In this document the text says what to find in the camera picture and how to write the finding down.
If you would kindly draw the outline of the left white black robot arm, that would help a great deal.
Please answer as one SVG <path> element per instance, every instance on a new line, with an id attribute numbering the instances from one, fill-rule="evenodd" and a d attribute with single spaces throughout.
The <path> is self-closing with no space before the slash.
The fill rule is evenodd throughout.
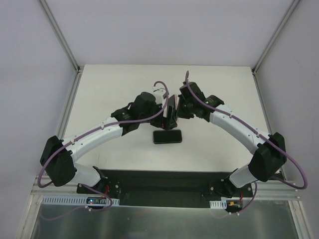
<path id="1" fill-rule="evenodd" d="M 162 90 L 142 92 L 133 102 L 114 111 L 95 127 L 75 136 L 47 140 L 40 164 L 45 168 L 51 184 L 61 187 L 69 182 L 87 185 L 95 194 L 107 194 L 110 183 L 96 166 L 85 166 L 78 160 L 103 143 L 132 132 L 142 123 L 164 131 L 177 126 L 176 96 L 166 96 Z"/>

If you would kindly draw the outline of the pink phone case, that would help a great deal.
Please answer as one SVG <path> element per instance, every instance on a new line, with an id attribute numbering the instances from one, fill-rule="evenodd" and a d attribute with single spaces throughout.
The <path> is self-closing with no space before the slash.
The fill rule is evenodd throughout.
<path id="1" fill-rule="evenodd" d="M 174 107 L 175 107 L 175 121 L 176 123 L 178 123 L 178 117 L 177 117 L 177 108 L 178 108 L 178 101 L 179 101 L 179 97 L 177 94 L 174 94 L 174 100 L 175 100 L 175 103 L 174 103 Z"/>

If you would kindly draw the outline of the black phone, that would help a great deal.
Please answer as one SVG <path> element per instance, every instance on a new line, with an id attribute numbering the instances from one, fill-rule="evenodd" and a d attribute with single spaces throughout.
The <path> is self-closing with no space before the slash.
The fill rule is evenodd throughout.
<path id="1" fill-rule="evenodd" d="M 168 105 L 166 109 L 166 120 L 164 125 L 166 130 L 171 130 L 177 127 L 175 95 L 172 95 L 168 99 Z"/>
<path id="2" fill-rule="evenodd" d="M 181 142 L 182 142 L 182 132 L 180 129 L 155 130 L 153 132 L 154 144 L 171 144 L 171 143 L 181 143 Z"/>

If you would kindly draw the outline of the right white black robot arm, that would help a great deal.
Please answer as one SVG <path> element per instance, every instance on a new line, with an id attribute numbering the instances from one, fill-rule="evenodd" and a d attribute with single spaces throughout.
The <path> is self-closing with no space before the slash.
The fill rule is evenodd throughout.
<path id="1" fill-rule="evenodd" d="M 215 193 L 231 198 L 242 191 L 242 187 L 254 181 L 267 182 L 283 166 L 287 158 L 274 146 L 285 150 L 285 139 L 279 134 L 263 135 L 257 129 L 248 129 L 235 119 L 231 110 L 218 97 L 205 97 L 195 82 L 184 83 L 178 95 L 177 117 L 191 119 L 198 117 L 212 123 L 237 139 L 253 155 L 251 161 L 239 169 L 235 169 L 225 179 L 214 185 Z"/>

